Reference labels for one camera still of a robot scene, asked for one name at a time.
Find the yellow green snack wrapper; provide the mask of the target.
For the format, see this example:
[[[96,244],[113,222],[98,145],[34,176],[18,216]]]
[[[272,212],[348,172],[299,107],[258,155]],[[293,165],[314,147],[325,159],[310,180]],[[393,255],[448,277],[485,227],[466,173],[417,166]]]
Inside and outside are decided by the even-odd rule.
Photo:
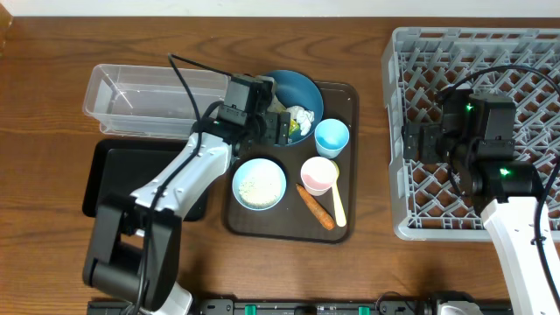
[[[294,137],[300,134],[300,124],[295,120],[290,120],[289,137]]]

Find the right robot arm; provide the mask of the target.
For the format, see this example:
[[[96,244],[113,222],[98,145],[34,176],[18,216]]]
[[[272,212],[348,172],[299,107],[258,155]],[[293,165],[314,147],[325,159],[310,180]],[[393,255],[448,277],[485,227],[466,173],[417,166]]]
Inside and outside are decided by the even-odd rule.
[[[445,163],[456,194],[472,202],[500,259],[515,314],[559,312],[559,257],[547,223],[549,189],[536,167],[515,159],[516,106],[466,84],[438,99],[439,122],[407,123],[403,155]]]

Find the light blue cup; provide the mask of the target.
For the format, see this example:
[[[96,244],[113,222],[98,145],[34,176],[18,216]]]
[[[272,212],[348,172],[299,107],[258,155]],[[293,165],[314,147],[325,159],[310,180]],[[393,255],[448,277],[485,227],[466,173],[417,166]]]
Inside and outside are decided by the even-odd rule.
[[[314,139],[318,154],[334,159],[350,140],[349,128],[340,120],[325,119],[314,130]]]

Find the white tissue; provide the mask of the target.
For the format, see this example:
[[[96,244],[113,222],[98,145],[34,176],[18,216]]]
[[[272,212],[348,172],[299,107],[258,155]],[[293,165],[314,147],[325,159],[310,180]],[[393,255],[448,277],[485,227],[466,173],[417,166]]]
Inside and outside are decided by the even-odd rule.
[[[285,110],[290,114],[290,119],[295,119],[300,124],[300,136],[306,136],[314,122],[314,113],[301,106],[289,107]]]

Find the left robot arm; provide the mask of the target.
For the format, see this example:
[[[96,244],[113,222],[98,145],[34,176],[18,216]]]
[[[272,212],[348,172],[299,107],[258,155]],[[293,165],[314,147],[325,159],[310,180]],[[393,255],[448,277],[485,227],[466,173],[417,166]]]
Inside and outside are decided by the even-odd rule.
[[[97,207],[82,273],[86,285],[127,301],[123,314],[186,314],[176,282],[182,222],[205,190],[253,144],[286,144],[289,120],[270,76],[234,74],[224,101],[197,115],[184,149],[149,183]]]

